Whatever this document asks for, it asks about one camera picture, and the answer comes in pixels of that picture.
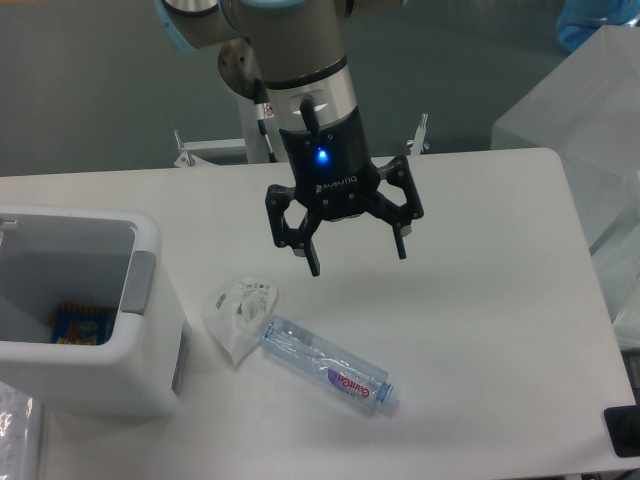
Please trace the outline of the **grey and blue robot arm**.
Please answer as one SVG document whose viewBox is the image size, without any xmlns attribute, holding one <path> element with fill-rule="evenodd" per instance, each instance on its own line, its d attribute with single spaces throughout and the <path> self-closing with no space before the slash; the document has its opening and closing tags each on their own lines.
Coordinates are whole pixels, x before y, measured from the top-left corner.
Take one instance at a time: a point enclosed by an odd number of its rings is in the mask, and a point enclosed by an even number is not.
<svg viewBox="0 0 640 480">
<path fill-rule="evenodd" d="M 367 145 L 340 22 L 367 1 L 158 1 L 174 45 L 193 51 L 244 39 L 279 124 L 295 179 L 268 187 L 276 247 L 320 264 L 312 237 L 324 221 L 368 213 L 393 230 L 400 258 L 424 209 L 406 156 L 377 167 Z"/>
</svg>

